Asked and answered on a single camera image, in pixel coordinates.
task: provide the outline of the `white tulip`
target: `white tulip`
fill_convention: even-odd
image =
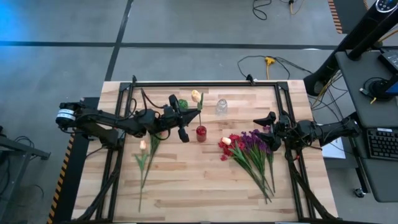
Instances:
[[[226,144],[227,146],[229,146],[229,145],[231,144],[231,139],[230,139],[230,138],[223,137],[223,138],[221,139],[221,141],[222,141],[224,144]]]
[[[141,140],[141,142],[139,143],[139,149],[141,150],[147,149],[147,143],[145,142],[145,140]]]

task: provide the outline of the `wooden table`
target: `wooden table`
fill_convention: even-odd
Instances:
[[[297,121],[312,119],[304,83],[288,81],[290,96]],[[105,82],[98,109],[114,113],[119,82]],[[168,103],[168,97],[191,99],[189,87],[144,88],[149,98],[157,105]],[[134,158],[140,153],[141,139],[127,136],[114,213],[115,222],[267,222],[297,221],[292,184],[284,146],[274,158],[276,194],[272,203],[265,204],[264,197],[254,181],[233,160],[220,161],[221,149],[217,146],[223,136],[240,134],[261,128],[253,119],[264,118],[270,111],[277,112],[274,89],[263,86],[250,87],[198,87],[204,92],[204,107],[201,112],[203,125],[207,127],[207,140],[199,143],[195,129],[196,117],[186,131],[189,143],[182,143],[177,129],[172,130],[168,140],[162,141],[153,161],[144,187],[141,212],[138,212],[140,172]],[[137,109],[143,108],[141,94],[136,88],[133,97]],[[228,102],[228,114],[216,115],[215,106],[220,99]],[[149,144],[149,136],[144,139]],[[99,142],[90,143],[88,153],[101,147]],[[332,214],[337,215],[322,152],[312,148],[303,151],[310,187],[319,201]],[[106,150],[99,151],[85,162],[73,218],[80,216],[100,190]],[[269,169],[267,180],[271,182]],[[303,192],[300,191],[304,214],[308,216]],[[105,203],[104,216],[108,211]]]

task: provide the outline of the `red vase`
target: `red vase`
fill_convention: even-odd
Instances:
[[[206,141],[207,129],[204,126],[197,127],[197,140],[198,142]]]

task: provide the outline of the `gray floor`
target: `gray floor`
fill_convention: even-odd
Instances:
[[[1,1],[0,40],[54,42],[114,42],[127,0]],[[337,34],[327,0],[306,0],[294,17],[287,5],[274,1],[264,8],[268,21],[256,19],[251,1],[243,0],[135,0],[123,42],[235,43],[335,45]],[[388,40],[397,45],[397,37]],[[55,124],[62,101],[99,96],[113,48],[107,47],[0,47],[0,124],[10,138],[30,137],[38,148],[52,153],[48,161],[29,165],[20,197],[28,207],[13,206],[7,216],[15,222],[47,220],[68,135]],[[236,62],[246,55],[280,56],[316,70],[329,50],[248,49],[137,49],[120,50],[112,80],[241,80]],[[241,64],[245,74],[265,79],[262,59]],[[307,74],[288,67],[291,79]],[[278,64],[272,79],[286,79]],[[344,80],[337,87],[345,88]],[[341,94],[332,90],[335,97]],[[354,111],[348,95],[338,100],[344,116]],[[335,122],[327,109],[314,111],[319,123]],[[354,170],[328,170],[340,217],[345,220],[396,223],[398,203],[377,203],[373,196],[356,198],[359,186]],[[44,199],[32,185],[45,191]]]

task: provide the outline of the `black keyboard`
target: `black keyboard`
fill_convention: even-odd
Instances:
[[[368,130],[370,157],[398,161],[398,133]]]

